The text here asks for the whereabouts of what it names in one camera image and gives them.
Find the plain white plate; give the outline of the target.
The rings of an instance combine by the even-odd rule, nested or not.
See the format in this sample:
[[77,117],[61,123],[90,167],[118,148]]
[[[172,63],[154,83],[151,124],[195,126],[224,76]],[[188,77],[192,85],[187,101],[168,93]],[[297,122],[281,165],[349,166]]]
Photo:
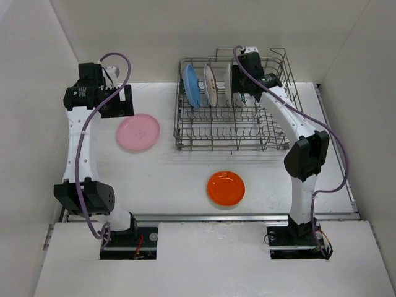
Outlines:
[[225,86],[226,104],[227,104],[227,106],[232,107],[231,65],[230,65],[230,63],[228,63],[225,68],[224,86]]

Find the pink plate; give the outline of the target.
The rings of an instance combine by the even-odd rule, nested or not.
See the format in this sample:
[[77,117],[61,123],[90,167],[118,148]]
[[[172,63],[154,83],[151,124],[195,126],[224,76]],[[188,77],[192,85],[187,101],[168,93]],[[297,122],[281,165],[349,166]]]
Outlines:
[[149,114],[136,114],[123,120],[117,128],[118,144],[130,151],[143,151],[152,147],[159,139],[160,124]]

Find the white plate orange sunburst pattern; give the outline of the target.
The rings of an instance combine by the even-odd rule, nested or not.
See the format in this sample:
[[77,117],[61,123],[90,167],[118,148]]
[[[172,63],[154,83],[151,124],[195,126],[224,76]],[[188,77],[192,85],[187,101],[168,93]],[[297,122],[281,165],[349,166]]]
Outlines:
[[212,108],[217,107],[217,85],[212,68],[209,64],[204,67],[204,91],[207,101]]

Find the blue plate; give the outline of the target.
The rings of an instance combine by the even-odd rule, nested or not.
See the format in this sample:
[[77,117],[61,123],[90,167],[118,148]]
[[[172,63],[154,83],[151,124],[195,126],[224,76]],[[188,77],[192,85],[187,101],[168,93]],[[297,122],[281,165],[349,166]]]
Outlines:
[[188,64],[183,70],[183,85],[189,104],[194,108],[200,107],[200,87],[195,69]]

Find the white plate teal rim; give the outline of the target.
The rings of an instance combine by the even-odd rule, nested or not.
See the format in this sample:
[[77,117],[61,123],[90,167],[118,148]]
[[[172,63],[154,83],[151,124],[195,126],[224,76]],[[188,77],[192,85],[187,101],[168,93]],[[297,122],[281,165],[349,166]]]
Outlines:
[[236,108],[245,108],[246,107],[246,99],[244,94],[234,93],[233,94],[233,105]]

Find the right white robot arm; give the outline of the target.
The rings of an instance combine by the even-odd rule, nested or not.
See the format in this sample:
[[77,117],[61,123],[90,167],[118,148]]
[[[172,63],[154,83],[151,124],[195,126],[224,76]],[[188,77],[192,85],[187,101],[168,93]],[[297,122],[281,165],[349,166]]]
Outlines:
[[330,137],[327,131],[318,131],[306,121],[275,74],[264,73],[257,48],[241,48],[240,52],[235,54],[232,92],[254,97],[279,124],[290,144],[283,163],[292,181],[289,218],[293,225],[288,226],[286,235],[292,243],[299,244],[308,238],[308,228],[316,224],[312,197]]

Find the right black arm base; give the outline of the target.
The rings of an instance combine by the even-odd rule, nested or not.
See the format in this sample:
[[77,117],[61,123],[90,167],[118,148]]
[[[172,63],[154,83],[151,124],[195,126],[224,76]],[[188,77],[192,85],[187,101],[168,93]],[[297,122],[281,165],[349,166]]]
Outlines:
[[287,226],[269,226],[263,238],[269,245],[272,260],[288,259],[325,259],[329,260],[334,252],[325,233],[316,228],[300,238],[294,237]]

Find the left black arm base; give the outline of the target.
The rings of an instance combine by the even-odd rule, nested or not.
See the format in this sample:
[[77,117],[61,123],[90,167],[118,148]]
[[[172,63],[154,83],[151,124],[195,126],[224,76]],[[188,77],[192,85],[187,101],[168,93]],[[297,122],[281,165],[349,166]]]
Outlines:
[[100,260],[156,260],[158,226],[111,232],[109,243],[100,251]]

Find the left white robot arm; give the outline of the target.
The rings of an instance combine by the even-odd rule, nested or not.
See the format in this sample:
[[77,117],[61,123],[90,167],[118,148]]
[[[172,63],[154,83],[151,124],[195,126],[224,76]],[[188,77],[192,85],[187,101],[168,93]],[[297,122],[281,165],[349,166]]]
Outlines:
[[132,89],[119,88],[119,69],[81,63],[79,79],[66,89],[63,103],[69,124],[66,169],[55,198],[72,215],[87,213],[108,223],[124,245],[138,240],[133,215],[116,202],[112,186],[101,181],[97,168],[98,128],[102,119],[132,116]]

